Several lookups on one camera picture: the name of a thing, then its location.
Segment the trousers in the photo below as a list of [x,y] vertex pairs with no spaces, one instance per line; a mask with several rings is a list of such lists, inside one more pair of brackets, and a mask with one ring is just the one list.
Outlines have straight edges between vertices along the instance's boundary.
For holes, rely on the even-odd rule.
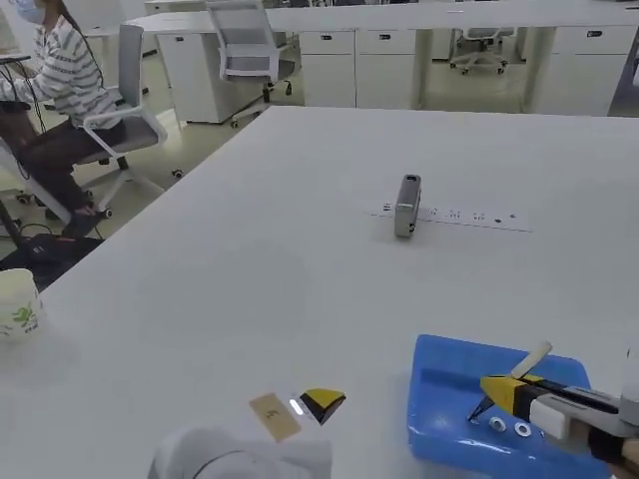
[[[109,130],[96,130],[109,146],[124,140],[125,127],[120,122]],[[82,189],[73,179],[73,167],[103,149],[71,120],[48,130],[19,149],[17,159],[26,172],[71,213],[88,204]]]

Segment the woman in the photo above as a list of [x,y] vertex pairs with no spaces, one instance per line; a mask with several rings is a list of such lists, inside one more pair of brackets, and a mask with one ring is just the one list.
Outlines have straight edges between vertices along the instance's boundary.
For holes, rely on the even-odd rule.
[[[29,142],[17,157],[25,170],[72,212],[63,234],[83,236],[98,223],[99,215],[74,181],[73,167],[102,148],[82,125],[88,116],[114,112],[116,105],[104,88],[93,52],[63,0],[15,0],[15,6],[24,20],[37,25],[37,67],[27,74],[30,78],[0,77],[0,101],[53,100],[57,112],[69,117]],[[124,138],[120,119],[102,121],[97,128],[96,133],[108,145]]]

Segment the shoe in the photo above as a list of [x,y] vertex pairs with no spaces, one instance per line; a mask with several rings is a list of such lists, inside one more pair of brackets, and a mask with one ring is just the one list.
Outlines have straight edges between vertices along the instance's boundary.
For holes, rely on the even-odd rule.
[[62,230],[62,236],[65,238],[83,238],[99,225],[101,220],[102,217],[98,214],[79,215],[75,213]]

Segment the striped shirt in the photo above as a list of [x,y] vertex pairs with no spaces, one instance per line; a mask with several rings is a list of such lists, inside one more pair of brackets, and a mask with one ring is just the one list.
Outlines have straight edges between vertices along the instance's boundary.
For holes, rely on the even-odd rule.
[[[11,82],[0,77],[0,100],[28,103],[53,100],[56,111],[68,115],[73,125],[82,127],[91,115],[116,111],[111,94],[102,87],[98,65],[87,44],[73,26],[61,15],[47,33],[38,27],[35,35],[36,75]],[[110,129],[119,119],[97,124]]]

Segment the face mask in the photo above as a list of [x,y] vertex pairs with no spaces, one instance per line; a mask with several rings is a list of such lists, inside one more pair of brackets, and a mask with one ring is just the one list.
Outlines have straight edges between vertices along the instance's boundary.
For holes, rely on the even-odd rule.
[[16,8],[18,15],[27,22],[35,23],[36,25],[44,23],[46,9],[36,5],[36,0],[16,0]]

